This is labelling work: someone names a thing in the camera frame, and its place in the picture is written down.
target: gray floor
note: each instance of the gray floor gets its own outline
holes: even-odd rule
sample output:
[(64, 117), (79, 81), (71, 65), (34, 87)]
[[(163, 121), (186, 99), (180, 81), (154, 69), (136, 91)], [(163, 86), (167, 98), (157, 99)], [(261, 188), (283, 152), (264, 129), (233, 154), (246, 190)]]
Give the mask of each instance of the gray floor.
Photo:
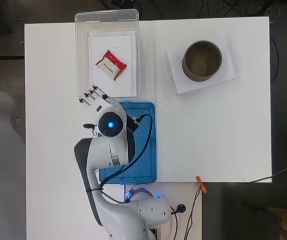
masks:
[[(228, 8), (224, 8), (218, 12), (219, 0), (208, 1), (211, 17), (223, 17), (228, 11)], [(160, 19), (151, 1), (138, 0), (138, 2), (143, 9), (143, 20)], [(248, 12), (255, 12), (261, 2), (250, 1)], [(157, 0), (156, 3), (165, 19), (179, 19), (196, 18), (202, 2)], [(201, 17), (208, 17), (206, 3), (207, 1)], [(239, 11), (245, 11), (246, 3), (247, 1), (238, 7)], [(271, 24), (271, 36), (277, 42), (280, 54), (279, 74), (271, 84), (273, 172), (287, 167), (287, 3), (277, 5), (281, 9), (281, 15)], [(104, 9), (98, 0), (4, 0), (0, 6), (5, 20), (14, 29), (12, 36), (0, 36), (0, 55), (24, 55), (25, 23), (72, 22), (77, 12)], [(238, 14), (231, 11), (228, 16)], [(0, 61), (0, 90), (15, 99), (13, 125), (24, 140), (24, 61)], [(19, 123), (14, 121), (17, 118), (20, 119)], [(287, 208), (287, 173), (276, 178), (274, 184), (212, 183), (207, 184), (207, 187), (208, 194), (203, 200), (203, 239), (279, 239), (241, 202), (247, 200), (261, 206)]]

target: white robot link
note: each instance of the white robot link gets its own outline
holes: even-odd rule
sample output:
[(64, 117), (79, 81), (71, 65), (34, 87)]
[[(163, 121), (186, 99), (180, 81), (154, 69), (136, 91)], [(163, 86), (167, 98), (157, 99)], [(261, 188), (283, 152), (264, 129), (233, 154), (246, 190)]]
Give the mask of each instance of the white robot link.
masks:
[(155, 240), (149, 228), (170, 219), (171, 209), (167, 201), (140, 193), (129, 203), (112, 204), (103, 197), (103, 182), (99, 185), (95, 174), (97, 169), (122, 166), (133, 160), (133, 132), (138, 122), (129, 117), (116, 100), (96, 86), (85, 93), (85, 98), (80, 102), (88, 104), (97, 114), (94, 124), (84, 125), (92, 128), (97, 137), (82, 139), (74, 148), (97, 223), (113, 240)]

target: white paper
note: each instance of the white paper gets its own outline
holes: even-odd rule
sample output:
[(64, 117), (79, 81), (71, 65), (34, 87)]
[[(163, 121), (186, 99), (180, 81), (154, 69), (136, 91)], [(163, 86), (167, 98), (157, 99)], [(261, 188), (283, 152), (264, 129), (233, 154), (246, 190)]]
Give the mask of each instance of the white paper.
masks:
[(230, 51), (223, 35), (206, 39), (218, 46), (222, 53), (222, 65), (218, 72), (204, 82), (195, 82), (189, 79), (182, 69), (182, 60), (186, 49), (193, 43), (175, 44), (167, 46), (167, 58), (171, 71), (171, 77), (175, 83), (178, 94), (186, 93), (200, 88), (222, 83), (235, 78), (235, 71), (231, 61)]
[[(116, 80), (95, 65), (108, 50), (127, 65)], [(135, 97), (137, 95), (136, 63), (134, 31), (93, 33), (89, 36), (90, 82), (99, 86), (108, 95), (112, 97)]]

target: black cable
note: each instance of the black cable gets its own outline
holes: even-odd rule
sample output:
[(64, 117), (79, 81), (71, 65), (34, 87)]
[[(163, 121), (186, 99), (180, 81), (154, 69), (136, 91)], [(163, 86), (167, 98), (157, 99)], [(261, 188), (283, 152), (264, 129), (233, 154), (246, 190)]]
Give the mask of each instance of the black cable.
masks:
[(104, 0), (100, 0), (100, 3), (107, 9), (110, 10), (111, 8), (104, 2)]
[(163, 13), (160, 10), (160, 8), (156, 5), (155, 1), (154, 0), (150, 0), (150, 2), (154, 5), (156, 11), (160, 14), (161, 18), (164, 19)]
[(196, 18), (200, 18), (201, 13), (202, 13), (202, 10), (203, 10), (203, 6), (204, 6), (204, 0), (202, 0), (201, 8), (200, 8), (200, 12), (199, 12), (199, 14), (197, 15), (197, 17), (196, 17)]
[(193, 226), (193, 212), (194, 212), (194, 207), (195, 207), (195, 203), (196, 203), (196, 199), (198, 198), (198, 196), (200, 195), (200, 192), (201, 192), (201, 188), (199, 187), (195, 193), (195, 196), (194, 196), (194, 200), (193, 200), (193, 205), (192, 205), (192, 209), (191, 209), (191, 213), (190, 213), (190, 216), (189, 216), (189, 220), (187, 221), (187, 224), (186, 224), (186, 230), (185, 230), (185, 236), (184, 236), (184, 240), (187, 240), (188, 236), (189, 236), (189, 233), (190, 233), (190, 230)]
[(274, 41), (274, 39), (272, 37), (270, 37), (271, 41), (274, 43), (274, 46), (275, 46), (275, 51), (276, 51), (276, 57), (277, 57), (277, 66), (276, 66), (276, 71), (275, 71), (275, 74), (274, 74), (274, 77), (271, 79), (271, 82), (273, 82), (276, 77), (277, 77), (277, 74), (279, 73), (279, 68), (280, 68), (280, 57), (279, 57), (279, 50), (277, 48), (277, 45), (276, 45), (276, 42)]
[(229, 11), (224, 15), (226, 17), (232, 10), (235, 10), (234, 7), (239, 3), (240, 0), (236, 0), (236, 2), (230, 7)]
[(124, 173), (125, 171), (127, 171), (129, 168), (131, 168), (143, 155), (143, 153), (145, 152), (147, 146), (149, 145), (149, 142), (150, 142), (150, 138), (151, 138), (151, 133), (152, 133), (152, 126), (153, 126), (153, 118), (150, 114), (143, 114), (142, 116), (139, 117), (139, 119), (137, 119), (136, 121), (137, 122), (141, 122), (143, 118), (145, 117), (150, 117), (150, 120), (151, 120), (151, 123), (150, 123), (150, 129), (149, 129), (149, 133), (148, 133), (148, 136), (147, 136), (147, 139), (146, 139), (146, 142), (144, 144), (144, 147), (142, 149), (142, 151), (140, 152), (140, 154), (133, 160), (131, 161), (131, 163), (129, 165), (127, 165), (125, 168), (124, 166), (119, 170), (117, 171), (116, 173), (113, 173), (112, 175), (108, 176), (107, 178), (105, 178), (99, 188), (102, 189), (103, 186), (109, 182), (111, 179), (117, 177), (118, 175), (120, 175), (121, 173)]
[(177, 215), (176, 215), (176, 211), (174, 210), (174, 208), (172, 206), (170, 206), (172, 211), (174, 212), (174, 216), (175, 216), (175, 233), (174, 233), (174, 237), (173, 237), (173, 240), (176, 239), (176, 235), (177, 235), (177, 229), (178, 229), (178, 225), (179, 225), (179, 222), (177, 220)]
[(244, 17), (244, 14), (242, 14), (239, 10), (237, 10), (237, 9), (235, 8), (235, 7), (238, 5), (238, 3), (231, 4), (231, 3), (227, 2), (227, 1), (224, 1), (224, 3), (230, 7), (229, 11), (234, 10), (234, 11), (237, 12), (240, 16)]
[(116, 200), (115, 198), (112, 198), (110, 195), (106, 194), (106, 193), (103, 192), (102, 190), (101, 190), (101, 193), (102, 193), (105, 197), (111, 199), (112, 201), (114, 201), (114, 202), (116, 202), (116, 203), (118, 203), (118, 204), (124, 204), (124, 203), (125, 203), (125, 202), (118, 201), (118, 200)]
[(275, 178), (275, 177), (277, 177), (277, 176), (279, 176), (280, 174), (285, 173), (285, 172), (287, 172), (287, 168), (283, 169), (282, 171), (280, 171), (280, 172), (278, 172), (278, 173), (273, 174), (272, 176), (260, 178), (260, 179), (257, 179), (257, 180), (251, 181), (251, 182), (247, 182), (246, 184), (251, 184), (251, 183), (260, 182), (260, 181), (263, 181), (263, 180), (269, 179), (269, 178)]

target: red snack package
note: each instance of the red snack package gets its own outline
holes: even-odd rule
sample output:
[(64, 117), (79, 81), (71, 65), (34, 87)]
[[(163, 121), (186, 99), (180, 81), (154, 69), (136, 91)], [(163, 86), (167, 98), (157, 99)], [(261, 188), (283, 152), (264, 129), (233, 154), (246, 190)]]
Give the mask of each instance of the red snack package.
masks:
[(127, 67), (127, 65), (118, 60), (110, 50), (108, 50), (103, 58), (95, 65), (108, 74), (114, 81)]

